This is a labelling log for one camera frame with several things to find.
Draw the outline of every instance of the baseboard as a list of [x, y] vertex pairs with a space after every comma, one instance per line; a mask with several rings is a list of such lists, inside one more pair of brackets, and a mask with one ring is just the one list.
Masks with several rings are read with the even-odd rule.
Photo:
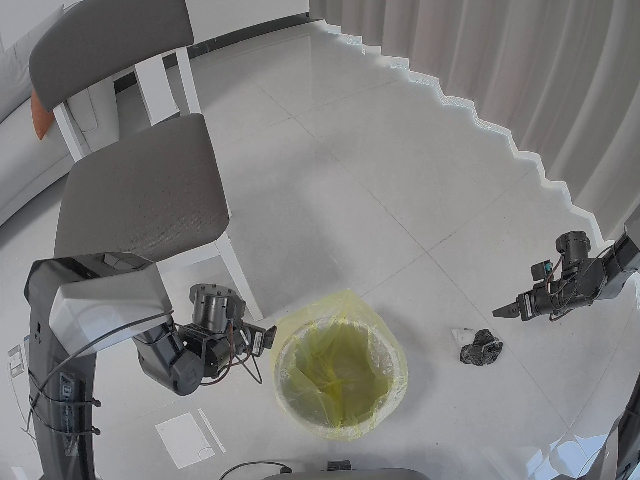
[[[244, 41], [245, 39], [251, 39], [252, 37], [268, 34], [269, 32], [275, 32], [276, 30], [281, 30], [283, 28], [295, 27], [296, 25], [302, 25], [303, 23], [309, 23], [311, 21], [316, 20], [309, 18], [308, 12], [285, 16], [284, 18], [278, 18], [276, 20], [265, 21], [264, 23], [258, 23], [258, 25], [252, 25], [251, 27], [235, 30], [228, 34], [213, 37], [212, 39], [207, 39], [206, 41], [188, 46], [187, 53], [189, 55], [189, 59], [193, 59], [194, 57], [204, 55], [205, 53], [212, 52], [213, 50], [229, 46], [229, 44], [240, 43], [240, 41]], [[164, 57], [163, 62], [164, 69], [169, 69], [178, 64], [175, 53]], [[113, 82], [113, 87], [118, 93], [132, 85], [136, 85], [137, 83], [136, 74], [131, 72], [115, 80]]]

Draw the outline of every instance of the crumpled black plastic bag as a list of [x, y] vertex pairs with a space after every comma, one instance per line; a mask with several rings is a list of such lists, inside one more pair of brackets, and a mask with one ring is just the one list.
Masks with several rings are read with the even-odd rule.
[[460, 362], [482, 366], [491, 364], [498, 359], [502, 352], [502, 342], [491, 334], [489, 329], [481, 329], [476, 332], [474, 342], [464, 345], [460, 350]]

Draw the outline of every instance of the floor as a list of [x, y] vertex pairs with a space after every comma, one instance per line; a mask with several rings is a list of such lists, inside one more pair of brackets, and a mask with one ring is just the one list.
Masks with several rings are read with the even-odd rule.
[[[260, 36], [192, 60], [233, 217], [228, 233], [264, 325], [341, 289], [356, 291], [404, 347], [409, 387], [363, 438], [324, 441], [237, 369], [220, 386], [178, 398], [140, 372], [134, 346], [100, 352], [94, 395], [98, 473], [107, 479], [212, 479], [229, 466], [279, 460], [294, 471], [351, 460], [405, 467], [431, 480], [578, 476], [622, 411], [640, 369], [640, 314], [630, 282], [613, 301], [558, 323], [494, 319], [528, 290], [529, 266], [556, 261], [554, 242], [595, 234], [562, 190], [543, 188], [534, 162], [478, 127], [469, 108], [410, 81], [401, 61], [334, 35], [322, 22]], [[169, 72], [177, 88], [177, 72]], [[175, 98], [185, 107], [184, 94]], [[137, 87], [118, 94], [122, 135], [148, 126]], [[52, 254], [64, 180], [0, 227], [0, 341], [28, 328], [22, 287]], [[178, 322], [188, 288], [231, 284], [220, 258], [165, 276]], [[451, 329], [489, 328], [498, 361], [463, 365]], [[15, 379], [22, 409], [27, 379]], [[38, 478], [35, 450], [0, 381], [0, 478]], [[226, 452], [215, 443], [198, 409]], [[156, 425], [191, 413], [215, 455], [177, 469]], [[275, 467], [242, 468], [261, 479]]]

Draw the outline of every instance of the chair backrest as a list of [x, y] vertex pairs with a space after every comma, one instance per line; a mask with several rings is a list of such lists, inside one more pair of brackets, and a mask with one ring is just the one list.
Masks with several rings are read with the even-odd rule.
[[31, 82], [50, 111], [118, 71], [191, 44], [184, 0], [83, 0], [34, 47]]

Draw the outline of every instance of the curtain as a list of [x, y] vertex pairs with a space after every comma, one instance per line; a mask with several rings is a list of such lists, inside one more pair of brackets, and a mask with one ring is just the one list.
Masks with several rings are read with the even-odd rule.
[[640, 0], [310, 0], [539, 153], [615, 238], [640, 203]]

